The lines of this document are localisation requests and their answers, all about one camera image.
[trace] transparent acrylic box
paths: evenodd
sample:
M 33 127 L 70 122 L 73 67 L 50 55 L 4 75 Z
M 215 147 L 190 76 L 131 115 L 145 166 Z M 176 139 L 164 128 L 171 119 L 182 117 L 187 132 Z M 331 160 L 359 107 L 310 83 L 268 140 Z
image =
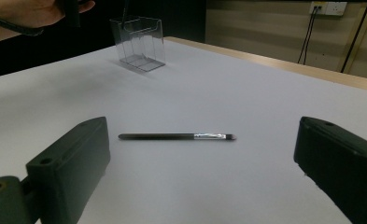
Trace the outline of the transparent acrylic box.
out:
M 143 71 L 165 65 L 162 22 L 159 19 L 128 17 L 110 20 L 120 61 Z

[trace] power outlet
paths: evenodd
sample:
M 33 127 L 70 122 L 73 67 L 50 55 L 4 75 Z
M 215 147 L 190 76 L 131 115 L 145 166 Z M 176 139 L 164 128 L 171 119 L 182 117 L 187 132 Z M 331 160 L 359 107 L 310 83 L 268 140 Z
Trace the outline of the power outlet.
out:
M 317 15 L 326 15 L 326 8 L 328 7 L 328 2 L 312 2 L 309 8 L 309 14 L 314 13 L 314 8 L 320 7 L 317 11 Z
M 346 10 L 346 2 L 330 2 L 326 7 L 325 15 L 343 16 Z

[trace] table surface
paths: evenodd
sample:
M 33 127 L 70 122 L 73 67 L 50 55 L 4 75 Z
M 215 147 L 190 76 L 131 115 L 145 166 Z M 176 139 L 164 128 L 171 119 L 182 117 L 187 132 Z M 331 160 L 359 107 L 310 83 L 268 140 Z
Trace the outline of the table surface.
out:
M 79 223 L 350 223 L 293 152 L 302 116 L 367 139 L 367 79 L 349 86 L 327 71 L 315 78 L 175 38 L 164 45 L 166 66 L 149 73 L 119 63 L 112 47 L 0 77 L 0 176 L 24 178 L 35 155 L 106 116 L 111 162 Z M 207 132 L 237 140 L 118 139 Z

